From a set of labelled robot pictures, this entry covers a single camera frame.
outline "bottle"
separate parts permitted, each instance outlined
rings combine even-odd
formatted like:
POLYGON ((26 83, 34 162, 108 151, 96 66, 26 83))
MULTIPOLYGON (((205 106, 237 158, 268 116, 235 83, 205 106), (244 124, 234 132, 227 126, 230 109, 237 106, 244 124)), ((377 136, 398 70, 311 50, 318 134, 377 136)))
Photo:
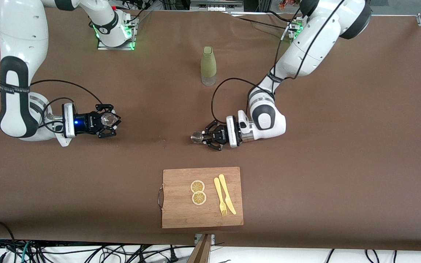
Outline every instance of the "bottle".
POLYGON ((211 46, 205 46, 201 58, 201 80, 204 85, 214 85, 217 81, 217 64, 211 46))

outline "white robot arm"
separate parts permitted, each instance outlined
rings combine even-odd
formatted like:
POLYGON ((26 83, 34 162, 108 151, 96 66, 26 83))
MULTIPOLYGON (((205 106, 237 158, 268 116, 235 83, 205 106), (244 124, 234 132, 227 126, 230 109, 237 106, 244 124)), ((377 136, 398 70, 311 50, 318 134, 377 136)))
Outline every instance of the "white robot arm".
POLYGON ((249 119, 244 111, 227 116, 225 125, 217 121, 191 137, 221 150, 229 143, 235 148, 245 141, 272 138, 285 133, 285 116, 274 103, 274 91, 289 75, 306 76, 326 57, 339 37, 351 39, 368 25, 371 10, 365 0, 302 0, 300 10, 307 23, 276 66, 249 93, 249 119))
POLYGON ((48 50, 44 5, 67 11, 80 5, 104 45, 119 46, 132 36, 128 28, 130 14, 113 10, 106 0, 0 1, 0 129, 9 136, 27 141, 57 138, 63 146, 79 133, 97 134, 100 138, 115 135, 120 121, 111 105, 99 104, 97 112, 88 113, 99 117, 99 121, 107 114, 103 119, 108 120, 93 123, 92 118, 77 114, 73 103, 63 105, 63 115, 53 115, 48 100, 30 91, 32 78, 48 50), (110 133, 105 135, 104 130, 110 130, 110 133))

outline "fork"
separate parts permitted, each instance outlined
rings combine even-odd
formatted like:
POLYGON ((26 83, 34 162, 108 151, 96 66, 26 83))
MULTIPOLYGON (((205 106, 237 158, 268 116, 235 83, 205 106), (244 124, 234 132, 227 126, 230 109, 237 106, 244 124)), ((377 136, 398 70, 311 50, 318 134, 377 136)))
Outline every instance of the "fork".
POLYGON ((214 184, 215 184, 215 189, 217 190, 217 195, 219 195, 220 213, 222 213, 222 216, 227 216, 227 206, 225 205, 224 200, 222 198, 222 189, 220 188, 219 178, 214 178, 214 184))

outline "wooden cutting board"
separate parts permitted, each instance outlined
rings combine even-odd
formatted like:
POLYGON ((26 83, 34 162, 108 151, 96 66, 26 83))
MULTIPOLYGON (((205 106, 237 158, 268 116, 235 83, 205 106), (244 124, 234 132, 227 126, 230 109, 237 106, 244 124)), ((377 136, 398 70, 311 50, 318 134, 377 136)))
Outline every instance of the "wooden cutting board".
POLYGON ((241 202, 241 181, 239 167, 191 168, 163 170, 162 228, 204 228, 209 226, 243 225, 241 202), (236 214, 227 207, 227 216, 220 214, 219 196, 214 178, 225 176, 228 193, 236 214), (191 183, 201 180, 204 183, 206 201, 202 205, 192 202, 191 183))

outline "plastic knife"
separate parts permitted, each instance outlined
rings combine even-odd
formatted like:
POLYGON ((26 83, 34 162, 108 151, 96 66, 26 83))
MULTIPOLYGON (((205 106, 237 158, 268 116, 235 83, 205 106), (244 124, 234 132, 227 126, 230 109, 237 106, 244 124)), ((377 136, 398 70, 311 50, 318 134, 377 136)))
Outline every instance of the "plastic knife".
POLYGON ((232 204, 232 200, 230 199, 230 195, 228 194, 227 183, 225 182, 224 175, 219 175, 219 180, 225 192, 225 203, 227 203, 227 206, 232 212, 232 214, 236 215, 237 212, 235 211, 234 205, 232 204))

